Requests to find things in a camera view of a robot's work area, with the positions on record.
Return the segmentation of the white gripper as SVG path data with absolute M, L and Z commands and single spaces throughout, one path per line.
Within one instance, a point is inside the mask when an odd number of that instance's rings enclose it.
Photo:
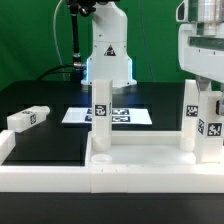
M 183 0 L 176 21 L 179 64 L 198 75 L 198 91 L 211 91 L 211 80 L 224 83 L 224 0 Z

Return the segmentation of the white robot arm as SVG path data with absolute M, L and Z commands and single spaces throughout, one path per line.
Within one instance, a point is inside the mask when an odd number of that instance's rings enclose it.
M 115 88 L 135 85 L 127 54 L 126 14 L 111 0 L 93 4 L 93 48 L 86 61 L 84 85 L 108 79 Z M 182 70 L 197 76 L 199 92 L 211 82 L 224 84 L 224 0 L 183 0 L 176 10 L 178 60 Z

